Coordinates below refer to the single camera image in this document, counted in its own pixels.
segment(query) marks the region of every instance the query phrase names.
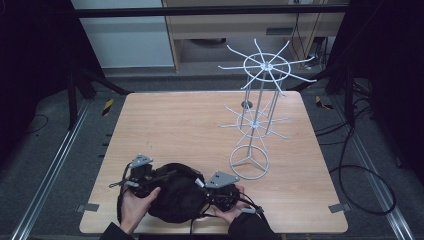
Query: wall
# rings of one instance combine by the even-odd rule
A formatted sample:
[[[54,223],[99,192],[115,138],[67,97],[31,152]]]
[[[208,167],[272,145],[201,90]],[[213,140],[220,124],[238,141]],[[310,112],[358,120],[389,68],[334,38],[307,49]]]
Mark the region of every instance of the wall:
[[[75,9],[162,7],[160,0],[72,0]],[[102,68],[173,67],[164,17],[86,18],[81,23]]]

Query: wooden table top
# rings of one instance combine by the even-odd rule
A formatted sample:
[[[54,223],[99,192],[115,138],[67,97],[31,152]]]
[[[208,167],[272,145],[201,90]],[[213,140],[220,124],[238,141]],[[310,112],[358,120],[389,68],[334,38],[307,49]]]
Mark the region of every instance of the wooden table top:
[[[257,180],[241,179],[237,184],[262,206],[276,233],[342,233],[347,230],[343,212],[331,213],[328,206],[339,199],[328,173],[311,122],[298,92],[280,96],[272,131],[263,138],[270,161],[268,172]],[[205,180],[216,171],[235,175],[229,158],[243,134],[235,124],[241,112],[243,92],[162,92],[133,93],[127,96],[111,142],[93,187],[89,203],[99,204],[97,212],[86,211],[80,224],[83,233],[101,233],[110,222],[117,223],[118,182],[126,164],[138,153],[154,159],[153,168],[178,162],[203,173]],[[257,104],[258,92],[250,99]],[[264,91],[260,109],[274,95]],[[244,139],[241,144],[248,144]],[[263,148],[260,139],[253,144]],[[243,174],[256,174],[257,168],[242,166]],[[189,222],[165,223],[146,215],[136,229],[143,233],[189,233]],[[219,218],[194,223],[194,233],[227,233],[228,225]]]

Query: sleeve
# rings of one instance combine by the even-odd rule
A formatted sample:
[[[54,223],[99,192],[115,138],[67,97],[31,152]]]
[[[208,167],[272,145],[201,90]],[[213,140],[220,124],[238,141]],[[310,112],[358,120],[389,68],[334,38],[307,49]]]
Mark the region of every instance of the sleeve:
[[[278,236],[258,215],[242,213],[231,223],[228,234],[232,239],[277,240]]]
[[[110,223],[99,240],[134,240],[114,223]]]

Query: hand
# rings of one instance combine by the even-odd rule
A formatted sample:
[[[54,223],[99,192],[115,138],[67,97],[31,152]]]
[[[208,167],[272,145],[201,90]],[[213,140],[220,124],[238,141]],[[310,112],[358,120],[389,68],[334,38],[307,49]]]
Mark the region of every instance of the hand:
[[[122,231],[128,235],[133,234],[141,219],[149,210],[150,204],[158,196],[159,191],[160,188],[157,187],[145,198],[138,198],[131,191],[125,191],[121,207],[122,220],[120,228]]]
[[[243,195],[244,187],[236,185],[236,188],[240,191],[240,198],[244,199],[244,195]],[[228,224],[231,224],[234,218],[240,216],[240,214],[242,213],[241,209],[245,207],[249,207],[249,204],[242,201],[238,201],[236,205],[233,207],[233,209],[227,212],[222,212],[216,206],[212,205],[212,209],[215,211],[215,215],[217,217],[224,219]]]

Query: horizontal bar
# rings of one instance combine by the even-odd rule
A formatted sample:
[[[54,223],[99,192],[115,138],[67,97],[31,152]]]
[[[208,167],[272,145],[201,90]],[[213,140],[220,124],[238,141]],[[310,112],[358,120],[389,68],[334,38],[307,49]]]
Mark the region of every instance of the horizontal bar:
[[[348,12],[349,4],[308,5],[257,5],[257,6],[207,6],[207,7],[164,7],[164,8],[121,8],[121,9],[77,9],[53,10],[55,15],[78,18],[105,17],[151,17],[184,15],[230,15],[230,14],[278,14],[278,13],[337,13]]]

